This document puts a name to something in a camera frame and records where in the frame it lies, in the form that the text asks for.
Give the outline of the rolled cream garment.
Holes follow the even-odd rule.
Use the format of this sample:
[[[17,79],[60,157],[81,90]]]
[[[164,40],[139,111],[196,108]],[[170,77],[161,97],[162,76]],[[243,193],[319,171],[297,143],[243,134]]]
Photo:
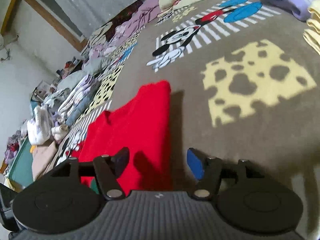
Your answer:
[[[66,124],[55,126],[51,129],[52,136],[56,142],[61,142],[69,133],[69,128]]]

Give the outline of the brown Mickey Mouse blanket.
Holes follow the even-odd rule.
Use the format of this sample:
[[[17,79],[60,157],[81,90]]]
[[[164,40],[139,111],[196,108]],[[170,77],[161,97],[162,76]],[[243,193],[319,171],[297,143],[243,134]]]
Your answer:
[[[153,21],[114,52],[70,136],[84,139],[102,111],[167,80],[174,189],[194,182],[190,147],[251,160],[300,196],[298,233],[319,239],[319,55],[305,28],[264,0],[205,0]]]

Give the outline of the red knit sweater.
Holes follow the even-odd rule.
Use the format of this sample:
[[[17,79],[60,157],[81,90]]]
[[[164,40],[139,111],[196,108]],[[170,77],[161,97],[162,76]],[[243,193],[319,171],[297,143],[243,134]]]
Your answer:
[[[140,87],[137,95],[115,111],[103,111],[89,124],[87,136],[72,156],[80,162],[122,148],[129,163],[117,179],[125,194],[132,190],[170,191],[170,93],[168,81]]]

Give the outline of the folded clothes stack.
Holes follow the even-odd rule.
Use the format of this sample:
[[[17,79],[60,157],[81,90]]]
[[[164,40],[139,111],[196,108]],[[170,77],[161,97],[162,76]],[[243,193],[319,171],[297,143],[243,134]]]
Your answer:
[[[97,79],[94,76],[89,74],[84,76],[58,108],[57,114],[66,121],[76,106],[89,94],[96,84]]]

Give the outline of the grey green crumpled garment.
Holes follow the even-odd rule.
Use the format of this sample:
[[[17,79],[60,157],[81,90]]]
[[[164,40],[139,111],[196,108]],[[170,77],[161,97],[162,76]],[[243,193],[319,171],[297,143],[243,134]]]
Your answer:
[[[79,83],[79,81],[86,75],[94,76],[97,79],[97,84],[93,86],[93,89],[89,92],[95,94],[97,89],[100,87],[101,81],[97,76],[105,67],[103,64],[107,62],[106,59],[93,59],[90,60],[89,63],[85,64],[84,69],[81,69],[73,74],[67,76],[63,79],[57,86],[57,91],[53,94],[48,95],[42,105],[47,105],[48,108],[54,108],[55,106],[60,107],[61,104],[66,100],[67,96],[69,96],[70,92],[73,88]]]

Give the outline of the cluttered side shelf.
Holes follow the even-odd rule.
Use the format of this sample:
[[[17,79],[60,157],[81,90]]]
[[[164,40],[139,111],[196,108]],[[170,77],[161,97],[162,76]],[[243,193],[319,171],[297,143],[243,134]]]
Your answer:
[[[30,97],[30,105],[35,106],[36,104],[41,104],[45,97],[50,93],[57,90],[57,85],[65,79],[67,76],[81,70],[83,65],[83,60],[73,58],[73,61],[67,61],[63,69],[58,69],[56,71],[56,78],[48,83],[46,81],[41,81],[33,90]]]

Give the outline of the folded blue jeans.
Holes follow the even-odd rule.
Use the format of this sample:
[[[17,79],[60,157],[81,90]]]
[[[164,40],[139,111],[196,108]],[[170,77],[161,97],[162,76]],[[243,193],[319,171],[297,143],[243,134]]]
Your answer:
[[[92,101],[93,96],[90,96],[89,94],[85,96],[82,101],[75,107],[75,109],[71,112],[70,116],[67,118],[65,124],[68,127],[71,127],[74,125],[76,120],[79,118],[79,116],[84,113],[86,108],[89,106],[89,104]]]

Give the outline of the yellow ruffled garment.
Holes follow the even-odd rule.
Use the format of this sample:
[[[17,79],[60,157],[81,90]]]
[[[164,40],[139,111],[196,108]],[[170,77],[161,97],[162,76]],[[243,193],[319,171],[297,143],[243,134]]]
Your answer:
[[[306,23],[309,29],[305,29],[303,33],[303,38],[306,43],[313,48],[318,55],[320,55],[320,6],[319,0],[314,0],[308,7],[308,12],[310,12],[310,17],[307,19]]]

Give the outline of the lilac crumpled bedsheet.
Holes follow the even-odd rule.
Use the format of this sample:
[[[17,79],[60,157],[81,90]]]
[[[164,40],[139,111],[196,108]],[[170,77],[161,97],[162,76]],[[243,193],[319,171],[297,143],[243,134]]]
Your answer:
[[[123,44],[135,31],[157,18],[161,12],[159,0],[145,0],[133,16],[115,29],[109,41],[99,41],[98,44],[89,45],[89,59],[107,56]]]

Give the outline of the striped beige folded cloth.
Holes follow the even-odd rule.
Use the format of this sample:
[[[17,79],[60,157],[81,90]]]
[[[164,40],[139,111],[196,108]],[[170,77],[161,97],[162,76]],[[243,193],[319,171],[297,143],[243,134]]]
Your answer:
[[[88,48],[91,49],[97,45],[104,44],[107,40],[106,38],[107,32],[112,27],[112,25],[113,25],[112,22],[108,22],[100,26],[97,30],[95,30],[91,34],[90,38],[88,39],[88,43],[87,43]]]

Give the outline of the wooden window frame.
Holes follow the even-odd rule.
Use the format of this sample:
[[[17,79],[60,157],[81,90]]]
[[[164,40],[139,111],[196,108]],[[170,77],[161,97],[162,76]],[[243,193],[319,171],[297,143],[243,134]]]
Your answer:
[[[7,33],[12,26],[17,14],[18,6],[22,0],[1,0],[1,35]],[[24,0],[30,5],[47,23],[49,23],[64,39],[66,39],[77,51],[82,51],[87,44],[84,37],[76,37],[75,34],[57,19],[57,16],[49,12],[37,0]]]

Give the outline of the white floral padded jacket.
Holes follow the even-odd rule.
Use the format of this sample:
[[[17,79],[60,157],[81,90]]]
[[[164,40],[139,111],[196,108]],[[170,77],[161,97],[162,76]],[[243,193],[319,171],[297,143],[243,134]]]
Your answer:
[[[28,139],[31,145],[43,145],[52,136],[54,126],[52,115],[47,105],[36,106],[34,117],[27,121]]]

